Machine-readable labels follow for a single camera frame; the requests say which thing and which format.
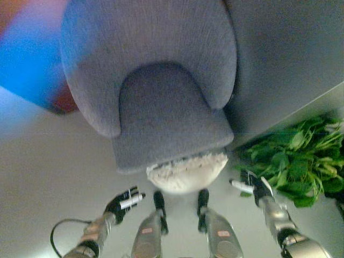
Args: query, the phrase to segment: white fluffy cushion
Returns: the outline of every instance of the white fluffy cushion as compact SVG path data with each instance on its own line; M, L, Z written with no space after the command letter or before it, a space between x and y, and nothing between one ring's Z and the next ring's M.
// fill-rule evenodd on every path
M220 174L228 161L223 153L206 154L164 166L147 168L148 180L171 194L186 194L206 188Z

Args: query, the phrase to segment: black cable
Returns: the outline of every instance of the black cable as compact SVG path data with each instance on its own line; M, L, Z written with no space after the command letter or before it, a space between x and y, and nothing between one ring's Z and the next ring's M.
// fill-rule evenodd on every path
M55 229L61 225L62 223L65 222L77 222L77 223L84 223L84 224L91 224L92 221L91 220L81 220L81 219L62 219L61 221L59 221L58 223L55 224L55 226L52 229L52 232L50 233L50 244L52 245L56 255L58 257L62 257L62 255L59 253L59 251L56 249L55 244L54 244L54 232Z

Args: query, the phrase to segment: upholstered fabric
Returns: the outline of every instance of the upholstered fabric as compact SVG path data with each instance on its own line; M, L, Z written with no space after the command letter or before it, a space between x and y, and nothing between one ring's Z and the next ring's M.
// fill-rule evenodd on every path
M222 110L211 110L185 69L154 64L132 73L120 93L121 135L113 139L117 171L134 173L208 149L233 133Z
M86 120L106 137L120 135L120 87L138 67L162 61L180 63L199 85L208 106L221 109L232 93L237 60L234 34L222 0L72 0L62 24L61 55L75 102ZM174 85L170 87L170 92L182 95L182 87L180 92L173 89ZM157 98L161 105L169 103L170 96L145 90L150 101ZM171 114L175 121L180 115ZM209 122L224 118L221 111L203 115ZM200 131L211 134L204 130L206 125L198 121L199 125ZM197 131L191 125L190 134ZM131 148L137 146L133 142L136 137L121 135L119 141L124 139L126 144L133 144ZM175 148L175 153L185 149L183 145Z

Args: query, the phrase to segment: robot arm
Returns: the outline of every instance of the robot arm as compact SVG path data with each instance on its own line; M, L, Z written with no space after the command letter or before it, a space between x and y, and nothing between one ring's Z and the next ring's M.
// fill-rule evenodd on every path
M247 183L230 180L240 190L254 194L255 202L263 210L265 222L273 238L281 247L282 258L331 258L329 253L316 241L297 231L286 207L280 206L273 197L271 186L264 177L257 178L247 171Z
M137 206L145 196L139 193L137 187L117 195L108 203L103 215L84 229L80 243L63 258L99 258L111 227L120 224L126 212Z

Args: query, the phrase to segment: green leafy plant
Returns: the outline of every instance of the green leafy plant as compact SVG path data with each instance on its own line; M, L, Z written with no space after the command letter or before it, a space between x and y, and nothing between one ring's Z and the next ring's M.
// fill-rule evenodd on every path
M266 136L244 151L249 165L236 169L264 176L296 207L312 206L320 194L344 188L343 134L338 122L315 117ZM329 125L335 123L330 131Z

